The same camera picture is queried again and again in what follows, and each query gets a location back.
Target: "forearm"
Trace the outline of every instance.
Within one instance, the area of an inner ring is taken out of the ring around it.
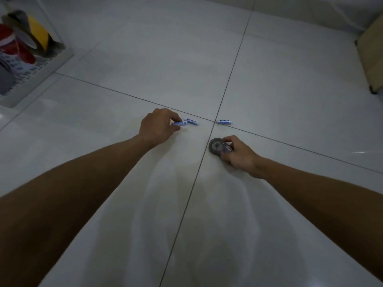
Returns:
[[[150,148],[135,136],[62,164],[0,198],[0,270],[7,274],[0,285],[37,286]]]
[[[264,159],[258,171],[295,209],[383,280],[383,196]]]

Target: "white tile floor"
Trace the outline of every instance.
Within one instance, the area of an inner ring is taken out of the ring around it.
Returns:
[[[41,286],[382,285],[267,183],[205,153],[235,134],[382,192],[383,107],[355,36],[203,0],[45,1],[77,55],[0,108],[0,195],[131,137],[159,105],[200,125],[139,162]]]

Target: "white floor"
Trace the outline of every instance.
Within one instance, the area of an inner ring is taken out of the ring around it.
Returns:
[[[76,55],[0,108],[1,195],[130,138],[156,107],[199,126],[137,164],[41,286],[382,285],[270,185],[206,152],[237,135],[281,163],[383,193],[383,106],[355,36],[203,0],[45,3]]]

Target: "person's left hand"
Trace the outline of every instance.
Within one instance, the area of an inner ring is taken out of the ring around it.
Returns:
[[[171,125],[170,120],[181,122],[179,115],[169,109],[155,109],[141,121],[139,135],[148,141],[151,148],[167,141],[180,126]]]

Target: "hand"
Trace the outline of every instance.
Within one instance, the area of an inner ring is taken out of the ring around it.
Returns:
[[[263,178],[262,165],[265,158],[256,154],[249,146],[239,140],[237,136],[223,138],[227,142],[232,142],[230,147],[234,150],[231,153],[221,153],[221,159],[229,161],[232,166],[247,172],[255,178]]]
[[[181,122],[179,115],[169,109],[155,109],[141,121],[138,135],[144,138],[150,148],[166,142],[180,126],[170,125],[170,120]]]

